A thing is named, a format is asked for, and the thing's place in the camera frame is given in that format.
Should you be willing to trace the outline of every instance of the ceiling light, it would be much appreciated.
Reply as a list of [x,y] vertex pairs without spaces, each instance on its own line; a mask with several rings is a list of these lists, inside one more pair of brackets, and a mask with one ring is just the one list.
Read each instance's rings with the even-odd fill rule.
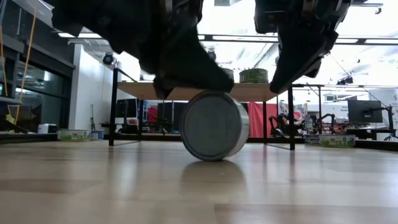
[[365,44],[398,44],[397,39],[370,39],[366,40]]
[[337,87],[337,88],[341,88],[341,87],[344,87],[344,88],[359,88],[359,85],[344,85],[344,86],[341,86],[341,85],[325,85],[325,87]]
[[339,38],[336,40],[336,44],[354,44],[357,42],[358,39]]
[[255,42],[255,41],[264,41],[264,42],[278,42],[277,37],[245,37],[245,36],[223,36],[223,35],[214,35],[213,40],[237,40],[237,41],[247,41],[247,42]]
[[396,88],[398,88],[398,86],[361,86],[361,87],[367,88],[367,89],[369,89],[369,88],[372,88],[372,89],[378,89],[378,88],[393,88],[393,89],[396,89]]
[[78,37],[75,37],[74,35],[70,35],[68,33],[58,33],[58,35],[63,38],[102,39],[100,35],[94,33],[82,33],[79,34]]

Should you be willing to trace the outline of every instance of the red panel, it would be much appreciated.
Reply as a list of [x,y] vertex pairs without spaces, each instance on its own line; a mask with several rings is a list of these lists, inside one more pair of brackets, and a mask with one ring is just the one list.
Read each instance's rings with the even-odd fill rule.
[[148,115],[147,115],[147,121],[148,122],[156,122],[157,120],[157,106],[152,106],[148,108]]
[[[263,138],[263,120],[262,120],[262,103],[248,103],[249,119],[250,119],[250,137]],[[271,124],[268,117],[276,116],[277,105],[267,104],[267,137],[271,135]]]

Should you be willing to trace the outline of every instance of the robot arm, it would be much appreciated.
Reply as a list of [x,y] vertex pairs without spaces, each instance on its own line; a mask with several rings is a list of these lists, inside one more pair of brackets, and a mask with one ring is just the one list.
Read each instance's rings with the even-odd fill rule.
[[[234,81],[209,58],[198,39],[203,0],[48,0],[53,26],[78,36],[83,26],[126,51],[156,74],[166,99],[178,86],[230,92]],[[280,57],[271,91],[280,93],[302,75],[315,77],[353,0],[256,0],[260,34],[277,32]]]
[[321,118],[318,118],[317,122],[315,123],[315,129],[320,133],[321,130],[322,130],[320,124],[322,123],[322,120],[327,118],[327,117],[331,118],[329,131],[332,134],[336,134],[336,131],[335,131],[335,118],[336,118],[336,115],[334,115],[334,114],[325,114]]

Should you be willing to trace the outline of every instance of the ceiling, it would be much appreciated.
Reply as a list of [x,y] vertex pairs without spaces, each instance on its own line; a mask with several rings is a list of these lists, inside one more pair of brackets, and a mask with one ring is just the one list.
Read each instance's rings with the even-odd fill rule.
[[[35,0],[13,0],[29,12],[33,12]],[[38,18],[51,26],[52,6],[40,1]],[[374,7],[351,7],[346,19],[338,27],[340,37],[378,36],[398,37],[398,26],[391,26],[398,21],[398,1],[369,0],[368,3],[383,3],[382,12],[375,14]],[[199,34],[257,35],[254,28],[255,0],[240,0],[231,6],[215,6],[215,0],[203,3],[203,19],[198,25]],[[101,61],[105,52],[112,51],[105,40],[79,40],[85,50]],[[237,72],[247,68],[265,68],[269,79],[275,70],[275,58],[278,51],[276,44],[242,43],[242,42],[203,42],[206,49],[214,49],[217,62],[221,67],[234,69]],[[323,59],[319,76],[315,79],[301,78],[298,82],[335,84],[338,79],[347,76],[346,72],[357,76],[355,80],[370,82],[369,74],[380,67],[392,68],[388,72],[398,72],[398,47],[336,45],[331,54]]]

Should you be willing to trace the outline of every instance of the black metal table frame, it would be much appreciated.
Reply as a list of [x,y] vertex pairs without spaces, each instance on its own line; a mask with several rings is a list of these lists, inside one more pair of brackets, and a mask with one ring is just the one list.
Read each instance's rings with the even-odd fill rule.
[[[168,135],[160,135],[160,136],[145,136],[142,135],[142,117],[144,112],[144,104],[143,100],[137,99],[139,105],[139,127],[138,127],[138,135],[123,135],[123,134],[116,134],[116,101],[117,101],[117,92],[118,92],[118,75],[119,72],[122,75],[127,76],[132,81],[136,82],[133,78],[131,78],[128,74],[122,71],[119,68],[115,68],[113,70],[113,85],[112,85],[112,101],[111,101],[111,116],[109,121],[109,146],[117,146],[114,141],[115,140],[125,140],[125,141],[181,141],[180,136],[168,136]],[[318,90],[318,102],[319,102],[319,117],[322,117],[322,101],[321,101],[321,88],[325,85],[309,85],[309,84],[293,84],[287,91],[287,103],[288,103],[288,118],[289,118],[289,129],[294,130],[294,98],[293,98],[293,88],[304,88],[309,87],[315,93],[317,92],[314,90],[316,88]],[[262,118],[263,118],[263,138],[248,138],[247,143],[263,143],[263,144],[289,144],[289,147],[281,147],[272,145],[274,147],[279,147],[282,149],[288,150],[295,150],[295,144],[303,144],[304,139],[297,139],[295,138],[295,132],[291,131],[289,133],[289,138],[268,138],[267,137],[267,102],[262,102]],[[279,113],[279,102],[277,96],[277,114]],[[357,141],[356,147],[361,148],[370,148],[370,149],[382,149],[382,150],[394,150],[398,149],[398,143],[395,142],[373,142],[369,144],[369,141]]]
[[[143,112],[144,112],[144,104],[143,100],[137,99],[138,105],[139,105],[139,127],[138,127],[138,135],[122,135],[122,134],[116,134],[116,123],[115,123],[115,118],[116,118],[116,102],[117,102],[117,94],[118,94],[118,76],[119,73],[122,75],[127,76],[130,78],[132,81],[136,82],[133,78],[131,78],[128,74],[126,74],[124,71],[122,71],[120,68],[114,68],[113,70],[113,85],[112,85],[112,100],[111,100],[111,116],[109,120],[109,146],[117,146],[115,144],[115,140],[132,140],[132,141],[145,141],[145,140],[151,140],[151,141],[181,141],[181,138],[179,136],[143,136],[142,135],[142,117],[143,117]],[[290,87],[288,90],[288,104],[289,104],[289,125],[290,129],[294,129],[294,114],[293,114],[293,88]],[[263,138],[249,138],[248,142],[251,143],[264,143],[264,144],[269,144],[269,143],[284,143],[284,144],[289,144],[290,147],[283,147],[285,149],[289,150],[294,150],[295,149],[295,143],[303,143],[303,140],[296,139],[294,136],[294,132],[292,132],[289,136],[289,138],[280,138],[280,139],[275,139],[275,138],[268,138],[267,137],[267,102],[262,102],[262,118],[264,121],[263,125],[263,132],[264,132],[264,137]]]

